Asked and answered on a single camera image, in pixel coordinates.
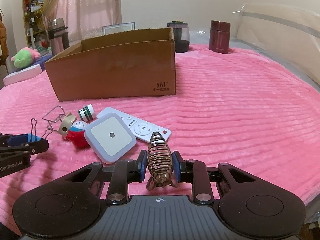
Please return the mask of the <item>blue binder clip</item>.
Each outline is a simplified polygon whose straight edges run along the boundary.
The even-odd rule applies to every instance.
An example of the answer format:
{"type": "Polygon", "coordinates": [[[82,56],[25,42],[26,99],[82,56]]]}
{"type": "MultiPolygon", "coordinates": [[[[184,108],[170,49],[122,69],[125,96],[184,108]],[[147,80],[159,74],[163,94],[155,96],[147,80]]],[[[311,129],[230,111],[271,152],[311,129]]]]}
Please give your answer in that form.
{"type": "Polygon", "coordinates": [[[37,120],[35,118],[31,118],[31,130],[30,133],[18,134],[18,135],[10,135],[6,140],[7,146],[20,146],[24,144],[29,144],[32,142],[48,142],[46,137],[39,137],[36,134],[36,125],[37,120]]]}

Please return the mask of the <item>white square night light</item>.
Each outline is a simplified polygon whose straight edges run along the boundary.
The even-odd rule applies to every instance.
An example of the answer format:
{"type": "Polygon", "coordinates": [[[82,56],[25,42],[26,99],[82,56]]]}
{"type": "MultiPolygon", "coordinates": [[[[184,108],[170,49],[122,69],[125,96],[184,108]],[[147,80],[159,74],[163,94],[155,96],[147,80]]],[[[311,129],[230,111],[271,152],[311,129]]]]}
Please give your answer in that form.
{"type": "Polygon", "coordinates": [[[88,124],[84,137],[106,164],[116,162],[136,145],[136,137],[116,113],[108,113],[88,124]]]}

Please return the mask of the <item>metal wire hook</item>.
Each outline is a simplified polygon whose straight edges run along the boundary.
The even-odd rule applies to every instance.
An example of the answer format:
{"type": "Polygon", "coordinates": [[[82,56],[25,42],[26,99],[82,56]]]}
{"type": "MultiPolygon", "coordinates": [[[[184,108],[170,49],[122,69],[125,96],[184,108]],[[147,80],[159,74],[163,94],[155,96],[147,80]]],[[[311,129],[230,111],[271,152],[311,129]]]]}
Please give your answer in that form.
{"type": "Polygon", "coordinates": [[[61,122],[65,118],[66,113],[62,106],[57,105],[53,107],[48,113],[46,113],[42,120],[47,123],[47,128],[52,131],[58,131],[61,122]]]}

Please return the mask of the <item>beige tape roll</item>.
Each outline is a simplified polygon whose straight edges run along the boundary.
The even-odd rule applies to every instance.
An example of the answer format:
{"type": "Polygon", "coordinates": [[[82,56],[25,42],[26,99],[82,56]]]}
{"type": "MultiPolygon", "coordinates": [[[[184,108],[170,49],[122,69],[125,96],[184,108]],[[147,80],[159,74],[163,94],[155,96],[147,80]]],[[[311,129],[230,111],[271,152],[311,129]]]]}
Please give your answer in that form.
{"type": "Polygon", "coordinates": [[[58,133],[65,139],[67,137],[67,134],[74,122],[77,120],[77,117],[72,114],[68,113],[63,120],[61,121],[58,133]]]}

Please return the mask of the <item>brown striped hair claw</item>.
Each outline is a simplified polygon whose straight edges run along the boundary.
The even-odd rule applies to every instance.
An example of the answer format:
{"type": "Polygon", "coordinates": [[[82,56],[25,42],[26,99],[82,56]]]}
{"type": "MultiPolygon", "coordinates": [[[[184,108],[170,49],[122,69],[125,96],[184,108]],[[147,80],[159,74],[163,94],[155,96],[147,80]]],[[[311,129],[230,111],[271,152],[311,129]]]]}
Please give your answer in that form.
{"type": "Polygon", "coordinates": [[[146,184],[148,191],[152,191],[156,187],[177,187],[172,180],[172,152],[159,132],[153,132],[150,138],[147,151],[147,167],[151,176],[146,184]]]}

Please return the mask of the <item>white remote control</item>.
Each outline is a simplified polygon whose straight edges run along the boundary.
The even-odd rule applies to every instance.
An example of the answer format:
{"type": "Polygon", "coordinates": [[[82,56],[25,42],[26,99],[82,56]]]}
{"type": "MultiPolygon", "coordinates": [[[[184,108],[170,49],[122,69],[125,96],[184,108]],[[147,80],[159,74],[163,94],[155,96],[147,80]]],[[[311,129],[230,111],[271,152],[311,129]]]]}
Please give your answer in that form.
{"type": "Polygon", "coordinates": [[[116,110],[112,107],[106,107],[97,114],[97,118],[101,118],[109,113],[117,114],[121,120],[126,124],[130,131],[136,136],[137,139],[149,143],[151,136],[154,132],[158,132],[167,141],[172,131],[170,129],[152,124],[145,120],[139,119],[135,116],[116,110]]]}

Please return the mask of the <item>green white small bottle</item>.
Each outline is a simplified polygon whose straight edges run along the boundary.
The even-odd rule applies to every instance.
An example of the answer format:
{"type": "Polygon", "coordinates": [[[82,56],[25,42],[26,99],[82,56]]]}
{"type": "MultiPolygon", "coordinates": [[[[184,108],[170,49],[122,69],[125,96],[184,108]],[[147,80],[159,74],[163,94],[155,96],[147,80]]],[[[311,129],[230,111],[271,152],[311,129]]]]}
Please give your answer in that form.
{"type": "Polygon", "coordinates": [[[78,110],[78,114],[81,120],[84,122],[90,122],[97,117],[95,110],[91,104],[86,105],[82,109],[78,110]]]}

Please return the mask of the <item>white flat box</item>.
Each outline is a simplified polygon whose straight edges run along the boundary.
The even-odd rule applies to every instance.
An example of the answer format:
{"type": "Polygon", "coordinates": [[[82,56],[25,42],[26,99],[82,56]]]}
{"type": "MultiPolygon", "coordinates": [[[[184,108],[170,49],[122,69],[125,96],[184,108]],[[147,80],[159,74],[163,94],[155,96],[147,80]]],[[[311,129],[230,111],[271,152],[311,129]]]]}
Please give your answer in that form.
{"type": "Polygon", "coordinates": [[[30,66],[28,68],[24,68],[20,71],[8,74],[6,77],[3,78],[3,83],[5,86],[29,80],[33,77],[38,76],[42,73],[42,68],[39,64],[30,66]]]}

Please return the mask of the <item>green pink plush toy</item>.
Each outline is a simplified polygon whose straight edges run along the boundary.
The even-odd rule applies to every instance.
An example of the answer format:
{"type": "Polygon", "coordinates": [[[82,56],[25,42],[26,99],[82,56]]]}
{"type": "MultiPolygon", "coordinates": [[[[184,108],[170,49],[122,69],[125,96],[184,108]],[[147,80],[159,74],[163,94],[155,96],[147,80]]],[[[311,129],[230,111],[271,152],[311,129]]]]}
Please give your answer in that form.
{"type": "Polygon", "coordinates": [[[11,58],[11,61],[14,63],[16,68],[26,68],[40,57],[41,54],[37,51],[37,49],[24,47],[11,58]]]}

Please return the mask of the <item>brown cardboard box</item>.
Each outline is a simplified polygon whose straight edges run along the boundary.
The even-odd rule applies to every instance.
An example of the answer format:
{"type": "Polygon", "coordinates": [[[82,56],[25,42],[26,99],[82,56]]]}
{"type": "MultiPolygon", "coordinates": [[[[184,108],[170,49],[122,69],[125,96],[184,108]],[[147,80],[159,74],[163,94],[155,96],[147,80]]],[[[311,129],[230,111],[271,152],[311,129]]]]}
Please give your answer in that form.
{"type": "Polygon", "coordinates": [[[45,62],[59,101],[176,93],[171,28],[138,29],[80,41],[45,62]]]}

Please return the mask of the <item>bookshelf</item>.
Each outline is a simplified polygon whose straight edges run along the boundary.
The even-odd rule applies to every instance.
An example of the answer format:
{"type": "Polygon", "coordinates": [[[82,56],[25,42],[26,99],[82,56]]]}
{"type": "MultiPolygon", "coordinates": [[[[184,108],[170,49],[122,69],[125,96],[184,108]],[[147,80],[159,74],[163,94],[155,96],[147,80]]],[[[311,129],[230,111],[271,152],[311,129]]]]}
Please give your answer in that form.
{"type": "Polygon", "coordinates": [[[44,0],[22,0],[24,29],[29,48],[37,49],[41,55],[47,54],[49,47],[43,24],[42,6],[44,0]]]}

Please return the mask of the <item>framed picture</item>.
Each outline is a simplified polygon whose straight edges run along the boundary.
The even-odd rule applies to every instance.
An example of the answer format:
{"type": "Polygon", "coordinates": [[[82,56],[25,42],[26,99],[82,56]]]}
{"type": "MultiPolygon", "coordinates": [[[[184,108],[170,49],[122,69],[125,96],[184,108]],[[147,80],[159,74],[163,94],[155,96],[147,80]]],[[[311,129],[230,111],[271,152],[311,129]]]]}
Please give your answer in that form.
{"type": "Polygon", "coordinates": [[[135,22],[107,25],[102,27],[101,35],[115,34],[135,30],[135,22]]]}

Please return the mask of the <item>maroon thermos cup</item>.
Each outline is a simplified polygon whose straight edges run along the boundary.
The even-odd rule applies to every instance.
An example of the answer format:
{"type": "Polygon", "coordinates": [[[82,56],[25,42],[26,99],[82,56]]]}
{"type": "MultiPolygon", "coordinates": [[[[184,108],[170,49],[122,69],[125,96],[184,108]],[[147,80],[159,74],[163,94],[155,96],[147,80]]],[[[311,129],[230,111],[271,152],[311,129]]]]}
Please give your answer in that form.
{"type": "Polygon", "coordinates": [[[230,34],[230,23],[211,20],[209,50],[216,53],[228,54],[230,34]]]}

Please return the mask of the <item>dark glass jar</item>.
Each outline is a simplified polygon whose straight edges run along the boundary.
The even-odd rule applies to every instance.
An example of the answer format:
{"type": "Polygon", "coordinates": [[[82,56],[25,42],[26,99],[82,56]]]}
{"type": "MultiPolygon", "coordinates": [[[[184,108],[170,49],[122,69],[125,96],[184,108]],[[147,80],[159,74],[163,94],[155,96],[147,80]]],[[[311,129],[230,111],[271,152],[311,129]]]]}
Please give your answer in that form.
{"type": "Polygon", "coordinates": [[[172,21],[167,23],[167,27],[172,28],[174,32],[175,52],[187,52],[190,44],[189,25],[183,21],[172,21]]]}

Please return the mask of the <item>clear plastic sheet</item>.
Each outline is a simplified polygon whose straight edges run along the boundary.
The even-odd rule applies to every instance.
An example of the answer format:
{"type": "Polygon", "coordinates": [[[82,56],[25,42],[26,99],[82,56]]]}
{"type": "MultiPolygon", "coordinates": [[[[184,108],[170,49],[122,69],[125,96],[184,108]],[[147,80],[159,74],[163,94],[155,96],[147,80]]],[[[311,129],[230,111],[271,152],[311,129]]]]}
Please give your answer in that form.
{"type": "Polygon", "coordinates": [[[232,13],[235,38],[319,90],[319,13],[275,3],[245,3],[232,13]]]}

